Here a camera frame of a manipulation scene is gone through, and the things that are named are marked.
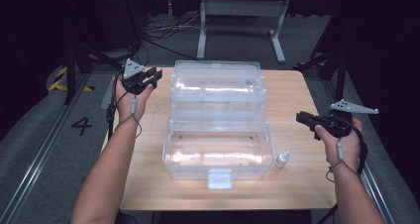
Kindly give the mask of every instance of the finger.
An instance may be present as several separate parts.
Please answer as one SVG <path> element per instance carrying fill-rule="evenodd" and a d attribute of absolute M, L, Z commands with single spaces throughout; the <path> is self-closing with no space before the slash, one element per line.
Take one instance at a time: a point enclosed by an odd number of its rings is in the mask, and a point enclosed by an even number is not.
<path fill-rule="evenodd" d="M 323 126 L 316 125 L 315 126 L 315 132 L 318 134 L 318 136 L 322 139 L 322 141 L 326 143 L 331 143 L 336 140 L 336 138 L 333 137 Z"/>
<path fill-rule="evenodd" d="M 149 97 L 152 94 L 152 91 L 154 91 L 154 86 L 152 84 L 149 84 L 145 90 L 139 95 L 139 98 L 141 101 L 145 102 L 149 99 Z"/>
<path fill-rule="evenodd" d="M 362 131 L 362 122 L 359 119 L 354 118 L 353 119 L 353 125 L 359 130 Z"/>

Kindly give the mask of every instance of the wire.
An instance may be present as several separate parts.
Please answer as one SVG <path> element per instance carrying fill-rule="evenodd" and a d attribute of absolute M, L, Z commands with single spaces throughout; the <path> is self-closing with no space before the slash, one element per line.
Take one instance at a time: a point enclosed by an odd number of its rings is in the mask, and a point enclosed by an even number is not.
<path fill-rule="evenodd" d="M 367 159 L 367 156 L 368 156 L 368 146 L 364 141 L 364 137 L 362 135 L 362 132 L 357 127 L 355 127 L 355 125 L 346 121 L 345 119 L 340 118 L 340 117 L 336 117 L 336 118 L 339 121 L 341 121 L 341 122 L 345 123 L 346 125 L 348 125 L 349 127 L 351 127 L 353 129 L 353 131 L 355 131 L 356 135 L 358 135 L 358 137 L 359 137 L 359 145 L 361 147 L 361 154 L 360 154 L 360 158 L 359 158 L 359 165 L 358 165 L 357 172 L 358 172 L 358 174 L 361 174 L 362 171 L 364 170 L 365 162 L 366 162 L 366 159 Z"/>
<path fill-rule="evenodd" d="M 153 44 L 153 45 L 155 45 L 155 46 L 157 46 L 157 47 L 160 47 L 160 48 L 162 48 L 162 49 L 165 49 L 165 50 L 170 51 L 170 52 L 172 52 L 172 53 L 175 53 L 175 54 L 177 54 L 177 55 L 180 55 L 180 56 L 184 56 L 184 57 L 188 57 L 188 58 L 191 58 L 191 59 L 197 60 L 197 58 L 196 58 L 196 57 L 194 57 L 194 56 L 189 56 L 189 55 L 186 55 L 186 54 L 182 54 L 182 53 L 176 52 L 176 51 L 174 51 L 174 50 L 171 50 L 171 49 L 169 49 L 169 48 L 166 48 L 166 47 L 164 47 L 164 46 L 161 46 L 161 45 L 159 45 L 159 44 L 156 44 L 156 43 L 154 43 L 154 42 L 152 42 L 152 41 L 150 41 L 150 40 L 148 40 L 148 39 L 144 39 L 144 40 L 145 40 L 146 42 L 150 43 L 150 44 Z"/>
<path fill-rule="evenodd" d="M 254 23 L 259 17 L 230 17 L 234 21 L 238 21 L 245 24 L 252 24 Z"/>
<path fill-rule="evenodd" d="M 195 23 L 198 21 L 199 16 L 200 14 L 197 14 L 194 17 L 188 18 L 184 21 L 181 21 L 181 17 L 179 17 L 177 19 L 177 23 L 175 24 L 172 24 L 174 20 L 170 20 L 165 25 L 163 25 L 160 21 L 149 21 L 144 26 L 144 38 L 149 39 L 150 41 L 157 41 L 162 39 L 168 39 L 176 33 L 184 32 L 191 28 L 199 29 L 197 27 L 194 27 Z"/>
<path fill-rule="evenodd" d="M 347 165 L 347 163 L 345 163 L 343 160 L 340 160 L 338 163 L 336 163 L 335 165 L 333 165 L 333 166 L 331 166 L 330 168 L 329 168 L 329 170 L 327 171 L 327 173 L 325 174 L 325 177 L 329 180 L 329 181 L 331 181 L 331 182 L 335 182 L 334 180 L 332 180 L 331 178 L 329 178 L 328 177 L 328 174 L 329 173 L 331 173 L 331 172 L 333 172 L 333 169 L 337 166 L 337 165 L 339 165 L 339 164 L 343 164 L 343 165 L 345 165 L 350 171 L 352 171 L 356 176 L 358 176 L 358 177 L 360 177 L 360 175 L 356 172 L 356 171 L 354 171 L 352 168 L 350 168 L 349 167 L 349 165 Z"/>
<path fill-rule="evenodd" d="M 119 79 L 120 74 L 123 72 L 123 69 L 120 69 L 117 74 L 114 77 L 114 81 L 113 81 L 113 87 L 112 87 L 112 92 L 111 92 L 111 103 L 108 105 L 108 114 L 107 114 L 107 120 L 108 120 L 108 140 L 111 139 L 111 136 L 114 133 L 114 117 L 115 117 L 115 112 L 117 110 L 118 104 L 120 103 L 121 99 L 124 98 L 124 96 L 126 96 L 129 92 L 126 91 L 118 100 L 117 102 L 115 102 L 114 98 L 115 98 L 115 92 L 117 89 L 117 79 Z M 140 121 L 136 119 L 134 112 L 132 111 L 132 114 L 130 114 L 129 117 L 127 117 L 126 119 L 124 119 L 122 122 L 120 122 L 115 129 L 117 129 L 121 124 L 123 124 L 124 122 L 126 122 L 127 120 L 129 120 L 130 118 L 132 118 L 136 121 L 137 125 L 140 127 L 140 132 L 139 134 L 136 135 L 136 138 L 138 138 L 140 136 L 140 134 L 142 134 L 143 128 L 142 125 L 140 125 Z"/>
<path fill-rule="evenodd" d="M 118 101 L 117 101 L 117 103 L 116 103 L 116 107 L 118 106 L 118 103 L 120 102 L 120 100 L 124 97 L 124 96 L 126 96 L 127 95 L 127 93 L 128 93 L 128 91 L 126 91 L 124 94 L 123 94 L 123 96 L 121 96 L 119 99 L 118 99 Z M 130 118 L 133 118 L 135 121 L 136 121 L 136 123 L 137 123 L 137 126 L 139 126 L 140 127 L 140 132 L 139 132 L 139 134 L 136 136 L 136 138 L 138 138 L 139 136 L 140 136 L 140 134 L 142 134 L 142 131 L 143 131 L 143 128 L 142 128 L 142 126 L 140 125 L 140 120 L 137 120 L 136 119 L 136 109 L 137 109 L 137 96 L 136 95 L 134 95 L 134 100 L 133 100 L 133 104 L 132 104 L 132 108 L 131 108 L 132 110 L 131 110 L 131 114 L 130 114 L 130 116 L 128 116 L 126 119 L 124 119 L 122 122 L 120 122 L 116 127 L 115 127 L 115 129 L 117 129 L 118 127 L 120 127 L 120 125 L 121 124 L 123 124 L 123 123 L 125 123 L 127 120 L 129 120 Z"/>
<path fill-rule="evenodd" d="M 143 45 L 143 42 L 142 41 L 140 41 L 140 45 L 146 50 L 146 58 L 147 58 L 147 61 L 145 62 L 145 63 L 143 63 L 143 66 L 146 66 L 150 61 L 151 61 L 151 59 L 150 59 L 150 57 L 149 57 L 149 50 L 145 47 L 145 45 Z M 141 64 L 140 63 L 140 59 L 139 59 L 139 57 L 137 56 L 137 54 L 136 54 L 136 58 L 137 58 L 137 62 L 139 63 L 139 64 Z"/>

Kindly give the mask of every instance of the cable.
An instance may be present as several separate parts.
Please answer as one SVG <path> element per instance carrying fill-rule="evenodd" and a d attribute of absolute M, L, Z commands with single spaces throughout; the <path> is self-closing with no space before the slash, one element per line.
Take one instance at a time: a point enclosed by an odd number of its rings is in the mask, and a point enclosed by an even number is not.
<path fill-rule="evenodd" d="M 232 20 L 234 21 L 238 21 L 241 23 L 245 23 L 245 24 L 252 24 L 254 23 L 259 17 L 240 17 L 240 16 L 236 16 L 236 17 L 230 17 Z"/>
<path fill-rule="evenodd" d="M 150 41 L 157 41 L 157 40 L 162 40 L 162 39 L 168 39 L 168 38 L 172 37 L 173 35 L 175 35 L 176 33 L 184 32 L 184 31 L 187 31 L 191 28 L 198 29 L 198 28 L 194 27 L 193 25 L 195 25 L 195 23 L 198 21 L 199 16 L 200 16 L 200 14 L 195 15 L 192 18 L 188 18 L 184 21 L 181 21 L 181 17 L 179 17 L 177 19 L 177 23 L 172 24 L 172 22 L 174 20 L 170 20 L 164 26 L 162 25 L 162 23 L 160 21 L 147 22 L 145 27 L 144 27 L 144 31 L 145 31 L 144 32 L 144 35 L 145 35 L 144 38 L 149 39 Z M 161 31 L 160 35 L 158 35 L 158 36 L 151 35 L 151 33 L 157 33 L 159 31 Z"/>
<path fill-rule="evenodd" d="M 177 55 L 180 55 L 180 56 L 185 56 L 185 57 L 188 57 L 188 58 L 191 58 L 191 59 L 197 60 L 197 58 L 196 58 L 196 57 L 193 57 L 193 56 L 189 56 L 189 55 L 186 55 L 186 54 L 182 54 L 182 53 L 176 52 L 176 51 L 174 51 L 174 50 L 171 50 L 171 49 L 169 49 L 169 48 L 166 48 L 166 47 L 164 47 L 164 46 L 161 46 L 161 45 L 159 45 L 159 44 L 156 44 L 156 43 L 154 43 L 154 42 L 152 42 L 152 41 L 150 41 L 150 40 L 147 40 L 147 39 L 144 39 L 144 40 L 145 40 L 146 42 L 150 43 L 150 44 L 153 44 L 153 45 L 155 45 L 155 46 L 157 46 L 157 47 L 160 47 L 160 48 L 162 48 L 162 49 L 165 49 L 165 50 L 170 51 L 170 52 L 172 52 L 172 53 L 175 53 L 175 54 L 177 54 Z"/>
<path fill-rule="evenodd" d="M 343 118 L 340 117 L 336 117 L 338 120 L 340 120 L 341 122 L 345 123 L 346 125 L 348 125 L 349 127 L 352 128 L 353 131 L 355 131 L 356 135 L 358 135 L 359 137 L 359 145 L 361 147 L 361 154 L 360 154 L 360 158 L 359 158 L 359 165 L 358 165 L 358 174 L 362 174 L 362 171 L 364 170 L 365 167 L 365 162 L 368 156 L 368 146 L 364 141 L 364 137 L 362 135 L 362 132 L 355 127 L 355 125 L 353 125 L 352 123 L 346 121 Z"/>
<path fill-rule="evenodd" d="M 147 58 L 147 61 L 145 62 L 145 63 L 143 63 L 143 66 L 146 66 L 150 61 L 151 61 L 151 59 L 150 59 L 150 57 L 149 57 L 149 50 L 145 47 L 145 45 L 143 45 L 143 42 L 142 41 L 140 41 L 140 45 L 146 50 L 146 58 Z M 140 63 L 140 59 L 139 59 L 139 57 L 137 56 L 137 54 L 136 54 L 136 59 L 137 59 L 137 62 L 139 63 L 139 64 L 141 64 Z"/>
<path fill-rule="evenodd" d="M 114 132 L 113 126 L 114 126 L 114 116 L 115 112 L 117 110 L 117 105 L 115 103 L 115 90 L 117 89 L 117 80 L 120 74 L 122 74 L 124 71 L 124 68 L 118 70 L 117 74 L 115 74 L 113 85 L 112 85 L 112 91 L 111 91 L 111 102 L 108 105 L 108 111 L 107 111 L 107 122 L 108 122 L 108 141 L 111 139 L 111 136 Z"/>
<path fill-rule="evenodd" d="M 117 103 L 116 103 L 116 107 L 118 106 L 118 103 L 120 102 L 120 100 L 124 97 L 124 96 L 126 96 L 126 94 L 128 93 L 128 91 L 126 91 L 124 94 L 123 94 L 123 96 L 121 96 L 119 99 L 118 99 L 118 101 L 117 101 Z M 120 122 L 116 127 L 115 127 L 115 129 L 117 129 L 121 124 L 123 124 L 123 123 L 125 123 L 127 120 L 129 120 L 130 118 L 133 118 L 135 121 L 136 121 L 136 123 L 137 123 L 137 126 L 139 126 L 140 127 L 140 132 L 139 132 L 139 134 L 137 134 L 136 135 L 136 138 L 138 138 L 139 136 L 140 136 L 140 134 L 142 134 L 142 131 L 143 131 L 143 128 L 142 128 L 142 126 L 140 125 L 140 120 L 137 120 L 137 118 L 136 118 L 136 109 L 137 109 L 137 96 L 136 95 L 134 95 L 134 100 L 133 100 L 133 103 L 132 103 L 132 108 L 131 108 L 131 114 L 130 114 L 130 116 L 128 116 L 126 119 L 124 119 L 122 122 Z"/>

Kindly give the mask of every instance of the plastic storage box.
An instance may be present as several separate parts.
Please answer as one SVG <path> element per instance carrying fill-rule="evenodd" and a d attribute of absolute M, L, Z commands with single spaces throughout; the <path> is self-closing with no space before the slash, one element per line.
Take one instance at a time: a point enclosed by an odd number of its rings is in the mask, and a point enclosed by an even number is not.
<path fill-rule="evenodd" d="M 258 179 L 274 164 L 266 89 L 256 62 L 177 61 L 163 163 L 176 179 Z"/>

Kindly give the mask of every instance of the container lid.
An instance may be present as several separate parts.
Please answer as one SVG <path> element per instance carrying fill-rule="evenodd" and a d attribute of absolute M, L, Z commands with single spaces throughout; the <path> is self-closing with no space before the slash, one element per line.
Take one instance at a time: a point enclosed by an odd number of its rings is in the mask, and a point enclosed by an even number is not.
<path fill-rule="evenodd" d="M 176 62 L 172 74 L 172 100 L 261 101 L 266 90 L 257 62 Z"/>

